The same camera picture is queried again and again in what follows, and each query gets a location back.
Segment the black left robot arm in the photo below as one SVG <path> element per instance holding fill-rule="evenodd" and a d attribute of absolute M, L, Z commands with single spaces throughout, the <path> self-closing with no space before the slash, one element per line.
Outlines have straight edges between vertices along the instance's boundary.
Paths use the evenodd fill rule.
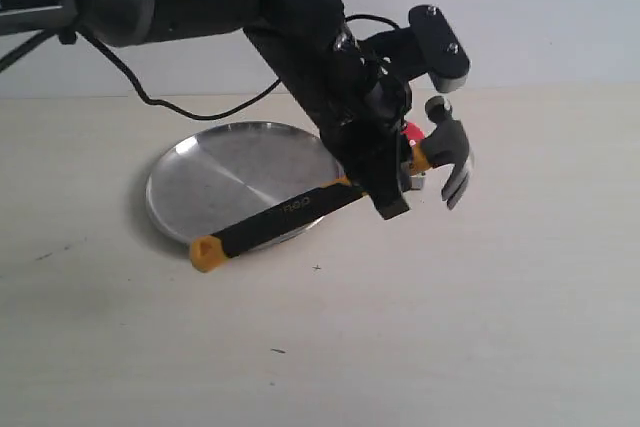
<path fill-rule="evenodd" d="M 329 152 L 385 219 L 408 210 L 407 83 L 353 36 L 342 0 L 1 0 L 3 35 L 28 40 L 9 67 L 51 37 L 105 53 L 242 31 L 317 126 Z"/>

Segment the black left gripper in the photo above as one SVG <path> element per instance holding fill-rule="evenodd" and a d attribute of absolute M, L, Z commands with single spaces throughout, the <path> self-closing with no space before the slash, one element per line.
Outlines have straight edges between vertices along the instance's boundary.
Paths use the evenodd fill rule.
<path fill-rule="evenodd" d="M 315 67 L 318 126 L 330 152 L 384 220 L 408 212 L 399 131 L 411 89 L 397 66 L 350 31 L 333 31 L 315 39 Z"/>

